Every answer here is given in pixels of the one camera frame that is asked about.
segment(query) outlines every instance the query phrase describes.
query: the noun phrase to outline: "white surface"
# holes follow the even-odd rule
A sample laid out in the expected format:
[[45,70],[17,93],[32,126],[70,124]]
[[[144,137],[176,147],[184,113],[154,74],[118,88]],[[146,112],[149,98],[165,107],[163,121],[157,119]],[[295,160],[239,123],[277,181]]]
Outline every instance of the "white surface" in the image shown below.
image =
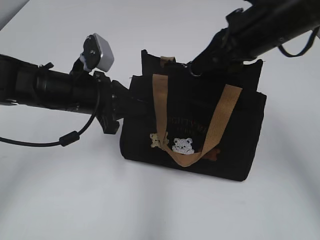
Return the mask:
[[[192,60],[241,0],[31,0],[0,32],[0,52],[69,72],[88,34],[111,45],[108,73],[129,86],[140,50]],[[307,35],[287,45],[298,52]],[[249,178],[242,183],[124,160],[97,122],[63,148],[0,144],[1,240],[319,240],[320,44],[266,60],[268,95]],[[89,116],[0,107],[0,135],[56,141]]]
[[29,0],[0,0],[0,30]]

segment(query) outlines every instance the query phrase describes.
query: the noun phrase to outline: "bear patch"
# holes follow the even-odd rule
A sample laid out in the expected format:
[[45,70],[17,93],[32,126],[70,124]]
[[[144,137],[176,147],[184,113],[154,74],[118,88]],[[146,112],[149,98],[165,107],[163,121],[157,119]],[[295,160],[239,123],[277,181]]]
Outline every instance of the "bear patch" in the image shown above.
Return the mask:
[[194,154],[195,150],[192,149],[191,144],[192,144],[191,138],[187,138],[187,139],[175,138],[174,145],[172,146],[172,151],[178,154],[183,154],[183,155]]
[[[168,137],[168,132],[165,133],[165,137],[164,137],[164,144],[165,145],[169,144],[169,140],[167,139],[167,137]],[[158,138],[158,134],[157,133],[151,133],[150,134],[150,138],[152,140],[152,144],[151,144],[152,148],[155,148],[155,147],[161,148],[160,140]]]

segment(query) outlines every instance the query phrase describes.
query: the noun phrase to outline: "tan strap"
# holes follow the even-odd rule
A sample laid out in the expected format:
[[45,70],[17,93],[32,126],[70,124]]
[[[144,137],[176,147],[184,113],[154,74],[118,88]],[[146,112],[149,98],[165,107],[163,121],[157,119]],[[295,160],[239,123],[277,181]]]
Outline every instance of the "tan strap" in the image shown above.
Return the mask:
[[176,58],[174,56],[161,56],[160,57],[160,66],[162,68],[165,67],[165,64],[167,64],[168,62],[176,62]]
[[206,153],[216,147],[225,132],[230,116],[235,108],[242,88],[225,85],[220,100],[214,110],[202,152],[183,155],[173,152],[165,143],[167,130],[168,76],[154,74],[152,78],[153,100],[156,118],[156,130],[161,148],[165,150],[180,166],[189,167],[200,160]]

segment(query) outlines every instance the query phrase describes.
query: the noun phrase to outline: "tan handle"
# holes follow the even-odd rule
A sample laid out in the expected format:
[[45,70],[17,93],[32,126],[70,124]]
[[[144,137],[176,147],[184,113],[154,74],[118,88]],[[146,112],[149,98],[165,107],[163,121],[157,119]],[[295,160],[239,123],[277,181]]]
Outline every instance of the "tan handle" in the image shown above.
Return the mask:
[[152,78],[156,130],[161,148],[165,150],[182,167],[189,167],[200,160],[206,153],[216,147],[225,132],[230,116],[238,101],[242,88],[225,85],[220,100],[214,110],[209,129],[207,131],[202,152],[183,155],[173,152],[164,144],[167,130],[167,98],[168,76],[154,74]]
[[176,58],[174,56],[161,56],[160,57],[160,66],[162,68],[165,67],[165,64],[167,64],[168,62],[176,62]]

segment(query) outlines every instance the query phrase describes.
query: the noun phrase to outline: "black bag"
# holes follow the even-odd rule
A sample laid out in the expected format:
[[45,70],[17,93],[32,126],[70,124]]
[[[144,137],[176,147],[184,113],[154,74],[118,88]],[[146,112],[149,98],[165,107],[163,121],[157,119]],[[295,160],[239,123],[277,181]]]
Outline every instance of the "black bag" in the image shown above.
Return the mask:
[[[146,67],[148,61],[143,55],[142,62],[143,67]],[[179,165],[162,149],[159,142],[153,96],[154,77],[133,76],[130,94],[148,103],[150,113],[148,116],[127,117],[123,120],[120,139],[122,155],[129,160],[173,169],[235,181],[245,180],[255,156],[267,98],[256,92],[261,67],[262,61],[259,60],[244,66],[237,73],[210,72],[201,78],[194,78],[183,64],[170,62],[160,68],[162,72],[156,72],[169,73],[167,135],[163,142],[178,154],[188,155],[202,151],[212,116],[226,85],[243,88],[219,144],[188,167]]]

